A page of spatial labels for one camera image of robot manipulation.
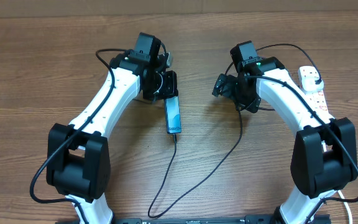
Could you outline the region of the blue Samsung Galaxy smartphone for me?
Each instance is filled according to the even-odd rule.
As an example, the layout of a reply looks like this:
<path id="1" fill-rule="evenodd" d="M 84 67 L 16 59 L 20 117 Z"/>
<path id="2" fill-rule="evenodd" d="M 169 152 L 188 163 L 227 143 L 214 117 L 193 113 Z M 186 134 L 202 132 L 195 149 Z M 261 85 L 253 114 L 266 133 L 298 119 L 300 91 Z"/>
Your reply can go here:
<path id="1" fill-rule="evenodd" d="M 177 96 L 164 100 L 165 120 L 168 134 L 181 133 L 179 100 Z"/>

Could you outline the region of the white power strip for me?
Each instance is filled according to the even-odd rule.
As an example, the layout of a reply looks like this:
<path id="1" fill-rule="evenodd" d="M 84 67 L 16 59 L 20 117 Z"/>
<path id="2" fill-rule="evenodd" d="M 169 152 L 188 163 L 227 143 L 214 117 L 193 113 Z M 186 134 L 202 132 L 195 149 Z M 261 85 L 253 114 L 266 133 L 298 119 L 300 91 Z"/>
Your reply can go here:
<path id="1" fill-rule="evenodd" d="M 301 77 L 318 77 L 319 73 L 313 66 L 302 66 L 298 69 L 298 79 L 300 82 Z M 317 115 L 325 122 L 329 123 L 330 119 L 333 119 L 334 117 L 329 114 L 328 106 L 326 103 L 324 91 L 318 91 L 316 93 L 312 94 L 305 94 L 306 99 L 309 103 L 311 103 L 311 108 L 316 111 Z"/>

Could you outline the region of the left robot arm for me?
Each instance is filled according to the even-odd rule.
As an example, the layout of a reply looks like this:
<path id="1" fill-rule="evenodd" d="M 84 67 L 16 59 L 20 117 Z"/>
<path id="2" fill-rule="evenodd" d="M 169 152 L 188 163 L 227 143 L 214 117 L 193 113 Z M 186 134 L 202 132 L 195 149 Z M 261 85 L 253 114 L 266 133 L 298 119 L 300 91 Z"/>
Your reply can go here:
<path id="1" fill-rule="evenodd" d="M 105 190 L 111 175 L 108 139 L 128 104 L 139 93 L 163 100 L 167 133 L 181 132 L 177 75 L 163 42 L 141 32 L 133 49 L 116 49 L 104 65 L 108 74 L 91 103 L 68 125 L 48 135 L 46 180 L 72 203 L 77 223 L 112 223 Z"/>

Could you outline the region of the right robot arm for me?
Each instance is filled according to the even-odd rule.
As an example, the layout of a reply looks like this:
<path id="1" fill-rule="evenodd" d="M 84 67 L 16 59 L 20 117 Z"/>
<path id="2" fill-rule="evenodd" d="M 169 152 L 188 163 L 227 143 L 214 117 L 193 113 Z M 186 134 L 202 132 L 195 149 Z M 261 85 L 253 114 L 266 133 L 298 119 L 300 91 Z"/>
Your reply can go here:
<path id="1" fill-rule="evenodd" d="M 295 184 L 288 199 L 264 223 L 329 223 L 316 212 L 328 201 L 358 202 L 356 131 L 348 118 L 336 119 L 318 106 L 313 95 L 322 89 L 318 72 L 299 88 L 275 57 L 262 58 L 251 41 L 230 51 L 237 76 L 220 74 L 214 96 L 231 99 L 238 111 L 258 112 L 265 100 L 295 137 L 290 172 Z"/>

